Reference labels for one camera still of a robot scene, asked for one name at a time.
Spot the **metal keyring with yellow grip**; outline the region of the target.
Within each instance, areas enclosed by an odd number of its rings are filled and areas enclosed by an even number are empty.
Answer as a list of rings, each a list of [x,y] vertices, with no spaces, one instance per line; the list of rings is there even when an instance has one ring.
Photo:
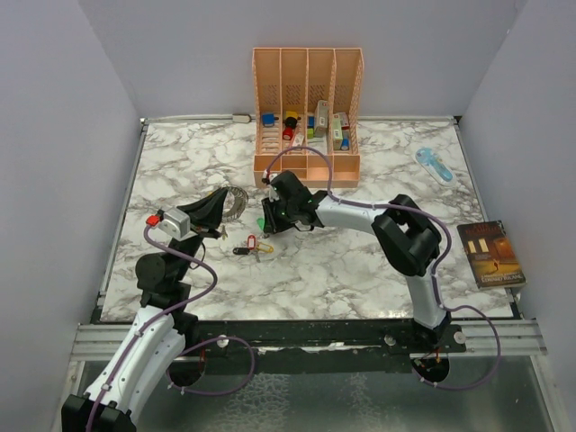
[[[248,205],[248,193],[243,188],[234,185],[225,185],[220,188],[228,190],[221,223],[235,221],[242,215]]]

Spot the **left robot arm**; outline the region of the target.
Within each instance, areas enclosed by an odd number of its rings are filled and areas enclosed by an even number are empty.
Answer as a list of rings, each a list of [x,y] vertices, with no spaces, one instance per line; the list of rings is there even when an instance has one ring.
[[[196,258],[205,239],[219,239],[230,189],[221,187],[197,202],[158,210],[146,220],[144,238],[152,230],[170,236],[156,243],[157,252],[136,265],[140,307],[107,366],[81,396],[69,395],[61,408],[64,431],[134,431],[140,415],[165,370],[177,355],[198,346],[197,318],[186,312],[193,301],[183,279],[191,265],[215,272]]]

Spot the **green key tag with key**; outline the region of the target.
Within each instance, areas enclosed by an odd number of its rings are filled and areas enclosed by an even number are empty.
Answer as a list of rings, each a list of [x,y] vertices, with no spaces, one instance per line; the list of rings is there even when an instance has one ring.
[[[262,238],[267,238],[269,236],[269,234],[265,231],[265,227],[266,227],[266,221],[264,218],[260,217],[256,219],[256,223],[257,226],[259,227],[260,231],[261,231],[261,237]]]

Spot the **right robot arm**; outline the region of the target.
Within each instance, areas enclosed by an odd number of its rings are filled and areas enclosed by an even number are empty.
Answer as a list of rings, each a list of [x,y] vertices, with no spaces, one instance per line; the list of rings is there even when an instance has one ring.
[[[411,198],[399,194],[391,202],[370,204],[324,190],[311,193],[291,171],[265,173],[262,182],[269,190],[262,200],[264,233],[341,228],[375,236],[389,264],[406,278],[415,345],[433,352],[445,343],[451,312],[442,306],[435,276],[442,236]]]

